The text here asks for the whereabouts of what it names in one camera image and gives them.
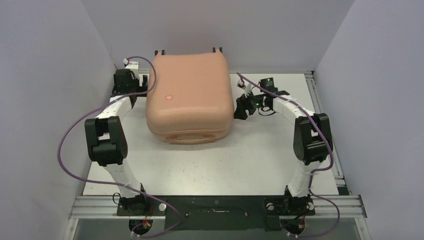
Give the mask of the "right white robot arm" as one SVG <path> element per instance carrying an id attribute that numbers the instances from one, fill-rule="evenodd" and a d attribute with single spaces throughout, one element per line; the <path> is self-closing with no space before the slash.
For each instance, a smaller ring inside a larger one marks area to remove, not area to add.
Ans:
<path id="1" fill-rule="evenodd" d="M 267 108 L 272 114 L 283 116 L 293 126 L 293 152 L 298 159 L 297 167 L 282 199 L 267 204 L 267 210 L 288 216 L 312 211 L 312 181 L 333 151 L 328 115 L 302 107 L 287 91 L 279 90 L 272 77 L 253 83 L 241 76 L 237 87 L 244 93 L 236 99 L 235 119 L 246 120 Z"/>

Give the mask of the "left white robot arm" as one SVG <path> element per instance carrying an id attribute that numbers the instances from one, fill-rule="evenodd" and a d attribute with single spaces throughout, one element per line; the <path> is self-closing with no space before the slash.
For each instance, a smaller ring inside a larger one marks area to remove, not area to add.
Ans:
<path id="1" fill-rule="evenodd" d="M 144 215 L 149 210 L 149 201 L 126 160 L 129 149 L 122 126 L 122 119 L 136 103 L 134 93 L 140 89 L 140 79 L 132 70 L 124 68 L 115 72 L 113 82 L 110 105 L 84 122 L 88 156 L 119 184 L 118 212 Z"/>

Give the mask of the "pink suitcase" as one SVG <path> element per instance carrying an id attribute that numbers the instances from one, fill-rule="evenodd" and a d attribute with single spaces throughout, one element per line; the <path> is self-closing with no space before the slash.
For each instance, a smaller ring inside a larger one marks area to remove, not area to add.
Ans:
<path id="1" fill-rule="evenodd" d="M 156 55 L 149 72 L 145 117 L 150 132 L 170 144 L 224 138 L 234 120 L 227 60 L 222 52 Z"/>

